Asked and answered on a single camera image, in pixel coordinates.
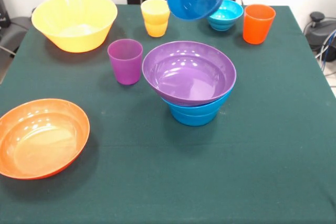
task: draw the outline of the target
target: cup rim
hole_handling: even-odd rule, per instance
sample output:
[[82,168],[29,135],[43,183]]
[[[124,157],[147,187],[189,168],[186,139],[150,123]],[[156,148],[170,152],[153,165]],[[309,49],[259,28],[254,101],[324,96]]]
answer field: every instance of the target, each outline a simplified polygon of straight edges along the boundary
[[[166,10],[163,10],[163,11],[161,11],[161,12],[157,12],[157,13],[151,13],[151,12],[149,12],[146,8],[144,8],[144,5],[143,5],[143,4],[144,4],[144,3],[149,3],[149,2],[152,2],[152,1],[165,2],[166,5],[167,5],[167,9],[166,9]],[[165,13],[170,12],[170,9],[169,9],[167,0],[145,0],[144,2],[141,3],[140,8],[141,8],[142,11],[146,12],[147,14],[151,14],[151,15],[161,15],[161,14],[165,14]]]
[[[109,53],[110,48],[113,47],[115,44],[120,43],[120,42],[123,42],[123,41],[133,42],[133,43],[137,44],[138,46],[140,46],[140,48],[141,48],[140,53],[137,54],[136,56],[132,57],[132,58],[129,58],[129,59],[119,59],[119,58],[116,58],[116,57],[114,57],[113,55],[111,55],[111,54]],[[108,46],[108,48],[107,48],[107,53],[108,53],[109,57],[112,58],[112,59],[120,60],[120,61],[128,61],[128,60],[133,60],[133,59],[135,59],[135,58],[141,56],[141,55],[143,54],[143,47],[142,47],[142,44],[141,44],[139,41],[135,40],[135,39],[127,39],[127,38],[125,38],[125,39],[117,39],[117,40],[115,40],[114,42],[112,42],[112,43]]]
[[[255,7],[255,6],[266,7],[266,8],[268,8],[269,10],[271,10],[271,11],[273,12],[273,15],[272,15],[271,17],[269,17],[269,18],[256,18],[256,17],[254,17],[254,16],[248,14],[248,9],[251,8],[251,7]],[[263,5],[263,4],[252,4],[252,5],[248,5],[248,6],[245,7],[245,10],[244,10],[244,11],[245,11],[245,15],[249,16],[250,18],[253,18],[253,19],[256,19],[256,20],[261,20],[261,21],[272,20],[272,19],[274,19],[275,16],[276,16],[276,11],[275,11],[272,7],[270,7],[269,5]]]

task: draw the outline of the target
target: green tablecloth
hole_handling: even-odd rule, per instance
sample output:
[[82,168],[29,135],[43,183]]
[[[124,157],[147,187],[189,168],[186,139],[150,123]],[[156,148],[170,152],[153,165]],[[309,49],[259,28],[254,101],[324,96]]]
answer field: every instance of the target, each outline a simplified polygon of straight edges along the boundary
[[[118,6],[105,43],[63,52],[32,28],[0,86],[0,115],[34,99],[81,106],[87,146],[60,174],[0,178],[0,223],[335,223],[336,102],[290,9],[276,7],[266,42],[248,45],[243,20],[229,32],[171,16],[146,34],[139,6]],[[176,122],[142,77],[116,83],[107,46],[174,40],[227,54],[236,86],[216,119]]]

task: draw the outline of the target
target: plastic cup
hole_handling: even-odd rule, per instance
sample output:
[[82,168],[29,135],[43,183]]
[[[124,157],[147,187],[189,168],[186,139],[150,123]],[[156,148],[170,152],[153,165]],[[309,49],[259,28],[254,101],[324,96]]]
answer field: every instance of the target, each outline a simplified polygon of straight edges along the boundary
[[162,37],[168,26],[170,10],[166,0],[146,0],[141,4],[141,13],[147,33]]
[[132,85],[140,80],[142,45],[133,39],[119,39],[107,49],[116,80]]
[[243,38],[250,44],[261,44],[275,18],[275,10],[267,5],[249,5],[245,8]]

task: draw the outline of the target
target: bowl rim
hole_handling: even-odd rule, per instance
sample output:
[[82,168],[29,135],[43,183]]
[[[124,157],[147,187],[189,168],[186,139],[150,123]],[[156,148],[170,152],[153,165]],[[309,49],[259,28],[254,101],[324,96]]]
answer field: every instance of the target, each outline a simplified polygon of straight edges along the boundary
[[229,1],[229,2],[233,2],[233,3],[235,3],[235,4],[237,4],[240,8],[240,14],[237,16],[237,17],[235,17],[235,18],[226,18],[226,19],[219,19],[219,18],[215,18],[215,17],[212,17],[212,15],[215,15],[216,14],[216,12],[219,10],[217,10],[217,11],[215,11],[214,13],[212,13],[209,17],[208,17],[208,20],[222,20],[222,21],[232,21],[232,20],[236,20],[236,19],[239,19],[243,14],[244,14],[244,8],[241,6],[241,5],[239,5],[236,1],[233,1],[233,0],[223,0],[223,2],[220,4],[220,7],[223,5],[223,3],[225,2],[225,1]]
[[[149,83],[149,85],[150,85],[154,90],[158,90],[159,92],[166,94],[165,92],[162,92],[161,90],[157,89],[157,88],[156,88],[156,87],[155,87],[155,86],[148,80],[148,78],[147,78],[146,75],[144,74],[144,70],[143,70],[144,63],[146,62],[146,59],[147,59],[148,55],[149,55],[152,51],[154,51],[154,50],[156,50],[156,49],[158,49],[158,48],[160,48],[160,47],[162,47],[162,46],[164,46],[164,45],[175,44],[175,43],[183,43],[183,42],[192,43],[192,44],[199,44],[199,45],[202,45],[202,46],[206,46],[206,47],[212,48],[212,49],[214,49],[214,50],[220,52],[221,54],[223,54],[224,57],[226,57],[226,58],[228,59],[228,61],[229,61],[230,64],[232,65],[232,67],[233,67],[233,71],[234,71],[234,78],[233,78],[233,81],[232,81],[230,87],[229,87],[228,89],[226,89],[223,93],[221,93],[220,95],[211,97],[211,99],[208,99],[208,100],[213,100],[212,102],[214,102],[214,101],[218,100],[219,98],[221,98],[222,96],[226,95],[226,94],[233,88],[233,86],[234,86],[235,83],[236,83],[236,79],[237,79],[237,70],[236,70],[235,65],[233,64],[233,62],[231,61],[231,59],[230,59],[228,56],[226,56],[226,54],[224,54],[224,53],[223,53],[222,51],[220,51],[219,49],[217,49],[217,48],[215,48],[215,47],[212,47],[212,46],[210,46],[210,45],[208,45],[208,44],[201,43],[201,42],[197,42],[197,41],[192,41],[192,40],[177,40],[177,41],[171,41],[171,42],[167,42],[167,43],[164,43],[164,44],[160,44],[160,45],[154,47],[152,50],[150,50],[150,51],[146,54],[146,56],[143,58],[142,66],[141,66],[142,74],[143,74],[143,76],[145,77],[145,80],[147,81],[147,83]],[[176,96],[174,96],[174,95],[169,95],[169,94],[166,94],[166,95],[168,95],[169,97],[174,98],[174,99],[178,99],[178,100],[185,101],[186,104],[189,104],[188,102],[192,102],[192,101],[194,101],[194,100],[192,100],[192,99],[184,99],[184,98],[176,97]]]
[[71,159],[61,165],[60,167],[56,168],[56,169],[53,169],[45,174],[40,174],[40,175],[35,175],[35,176],[13,176],[11,174],[8,174],[6,172],[3,172],[2,170],[0,170],[0,174],[6,176],[6,177],[9,177],[9,178],[14,178],[14,179],[22,179],[22,180],[30,180],[30,179],[39,179],[39,178],[46,178],[48,176],[52,176],[53,174],[56,174],[58,172],[61,172],[63,168],[66,168],[68,167],[78,156],[79,154],[83,151],[84,147],[86,146],[86,143],[89,139],[89,135],[90,135],[90,121],[89,121],[89,118],[87,116],[87,114],[85,113],[85,111],[80,107],[78,106],[77,104],[73,103],[73,102],[70,102],[68,100],[64,100],[64,99],[59,99],[59,98],[43,98],[43,99],[36,99],[36,100],[31,100],[31,101],[28,101],[28,102],[25,102],[25,103],[22,103],[14,108],[12,108],[11,110],[7,111],[4,115],[2,115],[0,117],[0,122],[1,120],[8,116],[9,114],[11,114],[13,111],[15,110],[18,110],[19,108],[23,107],[23,106],[26,106],[28,104],[31,104],[31,103],[34,103],[34,102],[38,102],[38,101],[50,101],[50,102],[53,102],[53,101],[58,101],[58,102],[67,102],[67,103],[71,103],[72,106],[78,108],[81,112],[83,112],[83,114],[85,115],[85,121],[86,121],[86,124],[87,124],[87,127],[88,127],[88,130],[87,130],[87,134],[84,136],[85,138],[85,141],[84,141],[84,144],[82,145],[81,148],[79,148],[77,150],[77,152],[71,157]]
[[103,26],[102,28],[100,28],[98,31],[95,31],[94,33],[90,33],[90,34],[86,34],[86,35],[66,35],[66,36],[59,36],[58,34],[54,34],[54,33],[46,33],[45,31],[42,31],[41,28],[39,28],[38,26],[36,26],[36,22],[34,21],[34,17],[36,14],[36,11],[40,8],[42,8],[46,3],[50,2],[50,1],[53,1],[53,0],[44,0],[42,3],[40,3],[33,11],[32,13],[32,17],[31,17],[31,23],[32,25],[37,29],[39,30],[41,33],[43,33],[44,35],[48,35],[48,36],[53,36],[53,37],[58,37],[58,38],[78,38],[78,37],[82,37],[82,36],[89,36],[89,35],[92,35],[92,34],[96,34],[96,33],[99,33],[101,32],[102,30],[106,29],[107,27],[111,26],[113,24],[113,22],[115,21],[115,19],[117,18],[117,15],[118,15],[118,8],[116,6],[116,4],[112,1],[112,0],[108,0],[110,3],[111,3],[111,6],[112,8],[115,8],[115,14],[113,15],[113,18],[111,19],[112,21],[110,23],[108,23],[107,25]]
[[225,95],[223,95],[222,97],[218,98],[217,100],[215,101],[212,101],[212,102],[209,102],[209,103],[205,103],[205,104],[201,104],[201,105],[197,105],[197,106],[181,106],[181,105],[177,105],[177,104],[174,104],[170,101],[167,101],[166,99],[162,98],[161,99],[166,102],[168,105],[171,105],[173,107],[176,107],[176,108],[181,108],[181,109],[184,109],[184,110],[192,110],[192,109],[199,109],[199,108],[205,108],[205,107],[208,107],[208,106],[211,106],[213,105],[214,103],[216,102],[221,102],[222,99],[226,98],[228,95],[231,94],[231,91],[232,89],[230,89]]

